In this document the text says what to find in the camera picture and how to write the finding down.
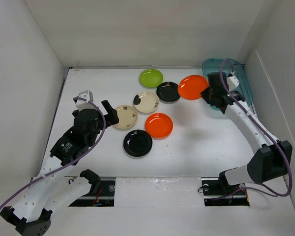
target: teal dish rack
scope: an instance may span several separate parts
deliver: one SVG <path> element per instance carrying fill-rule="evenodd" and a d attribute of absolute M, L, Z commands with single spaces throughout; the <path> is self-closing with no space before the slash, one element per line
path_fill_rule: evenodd
<path fill-rule="evenodd" d="M 207 79 L 208 73 L 219 72 L 221 64 L 224 59 L 208 59 L 202 64 L 203 76 Z M 245 98 L 248 106 L 253 102 L 252 92 L 247 80 L 244 67 L 236 60 L 229 59 L 234 64 L 235 75 L 239 80 L 239 86 L 235 89 Z M 232 67 L 229 63 L 225 63 L 223 66 L 223 72 L 228 75 L 232 71 Z"/>

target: white wall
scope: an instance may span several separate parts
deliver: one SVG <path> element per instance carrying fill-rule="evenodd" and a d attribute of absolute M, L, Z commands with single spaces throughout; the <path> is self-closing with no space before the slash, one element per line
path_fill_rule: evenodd
<path fill-rule="evenodd" d="M 37 173 L 63 67 L 22 0 L 0 0 L 0 177 Z"/>
<path fill-rule="evenodd" d="M 65 66 L 245 60 L 275 0 L 25 0 Z"/>
<path fill-rule="evenodd" d="M 295 206 L 295 0 L 276 5 L 246 68 L 260 120 L 280 139 L 293 143 Z"/>

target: wire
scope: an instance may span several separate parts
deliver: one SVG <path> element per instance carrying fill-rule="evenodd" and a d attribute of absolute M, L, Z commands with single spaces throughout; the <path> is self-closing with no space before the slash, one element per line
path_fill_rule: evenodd
<path fill-rule="evenodd" d="M 97 198 L 98 198 L 98 196 L 101 194 L 102 191 L 103 191 L 103 187 L 100 187 L 99 192 L 98 192 L 98 194 L 96 195 L 96 198 L 95 198 L 95 200 L 94 200 L 94 202 L 93 202 L 93 205 L 95 205 L 95 203 L 96 203 L 96 201 L 97 201 Z"/>
<path fill-rule="evenodd" d="M 234 73 L 234 65 L 233 63 L 229 60 L 229 59 L 225 59 L 223 60 L 222 64 L 221 64 L 221 68 L 220 68 L 220 78 L 221 78 L 221 82 L 222 82 L 222 85 L 223 85 L 223 88 L 224 90 L 229 94 L 229 96 L 232 98 L 232 100 L 242 109 L 242 111 L 248 116 L 248 118 L 251 120 L 251 122 L 257 126 L 258 129 L 260 129 L 270 140 L 271 142 L 273 142 L 273 144 L 275 145 L 275 147 L 277 148 L 277 150 L 279 151 L 279 153 L 281 154 L 281 156 L 283 157 L 283 160 L 284 160 L 284 164 L 287 168 L 287 173 L 288 173 L 288 177 L 289 177 L 289 187 L 287 189 L 287 192 L 284 193 L 284 194 L 281 194 L 281 193 L 278 193 L 276 191 L 274 191 L 273 189 L 271 189 L 270 187 L 266 186 L 265 184 L 259 184 L 260 186 L 266 188 L 267 190 L 269 190 L 271 193 L 273 194 L 270 194 L 270 193 L 267 193 L 263 190 L 260 190 L 258 188 L 253 188 L 253 187 L 243 187 L 243 188 L 239 188 L 237 189 L 236 191 L 234 191 L 233 193 L 231 194 L 228 194 L 228 195 L 225 195 L 225 196 L 222 196 L 222 197 L 219 197 L 219 198 L 213 198 L 213 200 L 219 200 L 219 199 L 223 199 L 223 198 L 226 198 L 228 196 L 231 196 L 231 195 L 234 195 L 235 193 L 239 192 L 239 191 L 242 191 L 242 190 L 246 190 L 246 189 L 250 189 L 250 190 L 254 190 L 254 191 L 259 191 L 261 193 L 264 193 L 264 194 L 267 194 L 269 196 L 272 196 L 272 197 L 286 197 L 288 196 L 291 191 L 292 191 L 292 186 L 293 186 L 293 180 L 292 180 L 292 170 L 291 170 L 291 167 L 290 167 L 290 164 L 289 164 L 289 161 L 284 153 L 284 151 L 281 149 L 281 147 L 278 145 L 278 143 L 258 124 L 258 122 L 249 114 L 249 112 L 237 101 L 237 99 L 230 93 L 230 91 L 228 90 L 225 82 L 224 82 L 224 79 L 223 79 L 223 66 L 224 64 L 228 62 L 231 64 L 231 67 L 232 67 L 232 73 Z"/>
<path fill-rule="evenodd" d="M 101 115 L 101 117 L 102 117 L 102 119 L 103 119 L 103 130 L 102 130 L 101 134 L 99 135 L 98 139 L 96 140 L 96 142 L 94 143 L 94 145 L 91 146 L 89 150 L 87 150 L 87 151 L 84 152 L 81 156 L 79 156 L 77 159 L 75 159 L 75 160 L 69 162 L 68 164 L 66 164 L 66 165 L 64 165 L 64 166 L 61 166 L 61 167 L 59 167 L 59 168 L 57 168 L 57 169 L 55 169 L 55 170 L 53 170 L 53 171 L 50 171 L 49 173 L 45 174 L 46 177 L 47 177 L 47 176 L 50 176 L 50 175 L 52 175 L 52 174 L 54 174 L 54 173 L 56 173 L 56 172 L 58 172 L 58 171 L 61 171 L 61 170 L 63 170 L 64 168 L 67 168 L 68 166 L 71 166 L 71 165 L 77 163 L 78 161 L 80 161 L 83 157 L 85 157 L 87 154 L 89 154 L 89 153 L 93 150 L 93 148 L 99 143 L 99 141 L 102 139 L 102 137 L 103 137 L 103 135 L 104 135 L 104 133 L 105 133 L 106 121 L 105 121 L 105 117 L 104 117 L 103 113 L 101 112 L 101 110 L 100 110 L 100 109 L 99 109 L 94 103 L 92 103 L 91 101 L 88 101 L 88 100 L 86 100 L 86 99 L 84 99 L 84 98 L 74 97 L 74 98 L 73 98 L 73 101 L 76 101 L 76 100 L 82 100 L 82 101 L 88 102 L 89 104 L 91 104 L 91 105 L 95 108 L 95 110 L 97 110 L 97 111 L 99 112 L 99 114 Z M 23 190 L 27 189 L 28 187 L 30 187 L 31 185 L 33 185 L 33 184 L 39 182 L 39 181 L 42 180 L 42 179 L 43 179 L 43 177 L 38 177 L 38 178 L 34 179 L 32 182 L 26 184 L 24 187 L 20 188 L 20 189 L 19 189 L 18 191 L 16 191 L 11 197 L 9 197 L 4 203 L 2 203 L 2 204 L 0 205 L 0 210 L 1 210 L 6 204 L 8 204 L 12 199 L 14 199 L 17 195 L 19 195 Z"/>

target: white table surface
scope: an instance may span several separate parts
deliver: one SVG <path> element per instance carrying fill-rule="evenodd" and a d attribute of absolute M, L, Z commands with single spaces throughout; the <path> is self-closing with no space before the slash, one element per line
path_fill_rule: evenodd
<path fill-rule="evenodd" d="M 282 178 L 267 184 L 286 191 Z M 199 185 L 198 177 L 117 178 L 114 207 L 67 207 L 46 236 L 295 236 L 289 197 L 248 190 L 250 206 L 204 206 Z"/>
<path fill-rule="evenodd" d="M 160 70 L 164 81 L 176 83 L 185 76 L 201 74 L 201 69 Z M 89 89 L 96 104 L 108 99 L 113 107 L 131 105 L 135 94 L 146 90 L 138 81 L 141 71 L 71 69 L 45 157 L 72 125 L 74 96 Z M 199 176 L 216 177 L 223 170 L 247 164 L 253 155 L 230 120 L 203 100 L 181 98 L 175 104 L 160 104 L 157 111 L 172 117 L 174 130 L 166 139 L 153 140 L 146 157 L 129 158 L 122 149 L 129 130 L 110 127 L 99 146 L 70 173 L 77 176 L 82 170 L 91 169 L 100 176 L 119 177 L 115 207 L 67 207 L 53 215 L 46 235 L 295 236 L 295 210 L 290 197 L 272 198 L 248 190 L 250 207 L 204 206 L 203 196 L 197 192 L 201 186 Z M 143 129 L 146 118 L 140 115 L 131 130 Z M 279 192 L 286 191 L 282 177 L 267 184 Z M 59 188 L 66 185 L 64 178 Z"/>
<path fill-rule="evenodd" d="M 191 74 L 202 74 L 200 68 L 159 69 L 164 81 L 179 83 Z M 139 83 L 143 69 L 70 69 L 63 89 L 44 158 L 56 141 L 73 124 L 72 98 L 84 90 L 93 92 L 94 102 L 103 109 L 107 99 L 113 107 L 132 105 L 134 96 L 144 88 Z M 251 148 L 237 127 L 220 111 L 203 99 L 188 101 L 180 98 L 174 104 L 160 103 L 156 112 L 168 114 L 173 122 L 172 134 L 153 140 L 150 153 L 142 159 L 130 158 L 123 150 L 125 135 L 144 129 L 148 115 L 140 115 L 130 130 L 109 127 L 99 145 L 74 168 L 70 175 L 92 169 L 103 177 L 215 177 L 227 169 L 245 165 L 252 158 Z"/>

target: green plate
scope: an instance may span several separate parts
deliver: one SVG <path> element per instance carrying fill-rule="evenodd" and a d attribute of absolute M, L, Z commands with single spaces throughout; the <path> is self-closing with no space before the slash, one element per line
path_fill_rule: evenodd
<path fill-rule="evenodd" d="M 140 74 L 139 80 L 142 85 L 154 88 L 163 82 L 163 74 L 159 70 L 148 69 Z"/>

